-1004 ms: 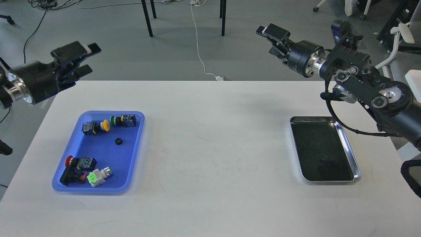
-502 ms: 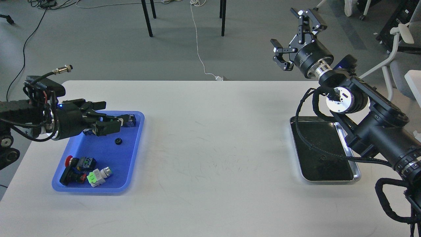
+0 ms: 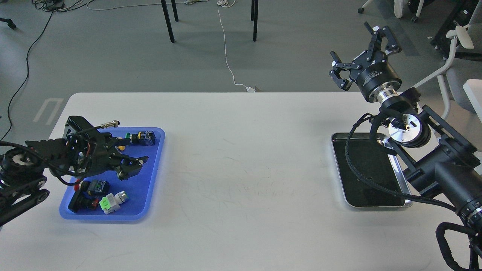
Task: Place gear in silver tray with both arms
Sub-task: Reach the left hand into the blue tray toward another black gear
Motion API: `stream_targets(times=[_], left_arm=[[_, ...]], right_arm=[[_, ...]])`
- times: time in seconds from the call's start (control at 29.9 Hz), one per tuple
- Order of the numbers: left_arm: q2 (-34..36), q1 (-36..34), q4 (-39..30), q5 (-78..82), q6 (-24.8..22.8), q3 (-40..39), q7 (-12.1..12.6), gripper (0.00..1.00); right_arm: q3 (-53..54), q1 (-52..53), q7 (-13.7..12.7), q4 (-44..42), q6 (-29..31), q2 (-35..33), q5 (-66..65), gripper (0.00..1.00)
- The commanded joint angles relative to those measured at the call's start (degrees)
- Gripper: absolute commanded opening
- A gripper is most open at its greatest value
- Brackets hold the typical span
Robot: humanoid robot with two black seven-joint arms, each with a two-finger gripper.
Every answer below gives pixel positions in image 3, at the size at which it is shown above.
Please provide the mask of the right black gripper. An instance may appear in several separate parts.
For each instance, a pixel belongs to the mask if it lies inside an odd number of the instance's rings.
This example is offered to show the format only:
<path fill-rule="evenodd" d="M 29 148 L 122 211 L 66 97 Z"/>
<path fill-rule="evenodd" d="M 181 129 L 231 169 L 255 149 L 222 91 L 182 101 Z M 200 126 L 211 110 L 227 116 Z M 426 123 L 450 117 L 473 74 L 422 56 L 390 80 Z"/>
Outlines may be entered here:
<path fill-rule="evenodd" d="M 367 102 L 375 102 L 376 94 L 373 94 L 376 88 L 389 84 L 394 90 L 398 90 L 401 86 L 401 79 L 388 62 L 388 55 L 399 53 L 402 51 L 396 36 L 392 33 L 388 26 L 380 28 L 372 27 L 368 22 L 364 22 L 364 26 L 371 33 L 371 41 L 367 51 L 357 56 L 352 63 L 343 63 L 338 54 L 334 51 L 330 52 L 333 58 L 332 69 L 329 72 L 330 77 L 338 88 L 348 91 L 352 81 L 356 83 L 360 92 Z M 387 44 L 382 48 L 383 38 L 387 38 Z M 351 79 L 345 79 L 340 76 L 341 72 L 351 70 Z"/>

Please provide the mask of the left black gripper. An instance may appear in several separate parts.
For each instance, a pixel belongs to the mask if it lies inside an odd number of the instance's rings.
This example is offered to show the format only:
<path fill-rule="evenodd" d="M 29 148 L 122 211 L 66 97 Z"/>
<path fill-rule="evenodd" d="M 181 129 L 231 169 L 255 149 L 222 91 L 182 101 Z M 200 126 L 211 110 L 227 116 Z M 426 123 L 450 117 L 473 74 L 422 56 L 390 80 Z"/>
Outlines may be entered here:
<path fill-rule="evenodd" d="M 91 125 L 81 116 L 70 116 L 65 123 L 66 160 L 60 168 L 72 175 L 90 177 L 106 171 L 116 171 L 119 180 L 127 180 L 137 175 L 148 161 L 149 156 L 123 158 L 117 149 L 131 145 L 130 138 L 113 137 L 104 128 L 116 128 L 119 121 Z"/>

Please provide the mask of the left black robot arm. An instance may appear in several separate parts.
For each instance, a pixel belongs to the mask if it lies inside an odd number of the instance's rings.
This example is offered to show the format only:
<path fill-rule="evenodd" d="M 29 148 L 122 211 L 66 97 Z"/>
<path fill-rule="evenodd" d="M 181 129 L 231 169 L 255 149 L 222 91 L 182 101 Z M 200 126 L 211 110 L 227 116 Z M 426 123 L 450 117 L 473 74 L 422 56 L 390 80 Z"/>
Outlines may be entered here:
<path fill-rule="evenodd" d="M 26 141 L 24 146 L 2 141 L 2 146 L 11 149 L 1 156 L 1 225 L 49 196 L 50 192 L 43 188 L 46 168 L 64 185 L 74 187 L 68 204 L 72 212 L 101 206 L 108 213 L 115 209 L 115 203 L 124 202 L 125 192 L 112 195 L 107 181 L 87 181 L 86 177 L 106 171 L 115 171 L 119 180 L 137 175 L 148 157 L 131 157 L 121 150 L 127 145 L 153 146 L 156 137 L 153 131 L 127 134 L 124 138 L 99 131 L 118 126 L 117 120 L 93 126 L 84 117 L 70 116 L 60 139 Z"/>

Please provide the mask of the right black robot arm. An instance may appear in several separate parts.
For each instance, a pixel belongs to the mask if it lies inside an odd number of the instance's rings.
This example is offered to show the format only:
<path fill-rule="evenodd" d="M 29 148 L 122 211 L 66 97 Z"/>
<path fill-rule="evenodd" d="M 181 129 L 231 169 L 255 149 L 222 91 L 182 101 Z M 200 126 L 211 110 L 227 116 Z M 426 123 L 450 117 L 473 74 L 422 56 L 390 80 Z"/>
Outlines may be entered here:
<path fill-rule="evenodd" d="M 388 62 L 388 56 L 402 48 L 389 26 L 365 27 L 371 34 L 367 50 L 351 63 L 341 61 L 336 52 L 330 77 L 337 86 L 347 91 L 356 84 L 365 101 L 380 103 L 379 113 L 365 113 L 346 135 L 342 157 L 356 180 L 373 189 L 412 202 L 436 205 L 455 213 L 462 225 L 442 222 L 436 228 L 436 239 L 447 266 L 463 271 L 453 258 L 446 240 L 448 230 L 465 234 L 470 249 L 470 271 L 478 271 L 481 258 L 481 175 L 475 171 L 480 160 L 477 148 L 456 131 L 429 106 L 418 108 L 420 93 L 411 87 L 401 94 L 401 79 Z M 382 187 L 364 175 L 350 155 L 352 137 L 365 121 L 371 123 L 368 140 L 385 156 L 400 157 L 407 166 L 403 172 L 419 195 L 412 195 Z"/>

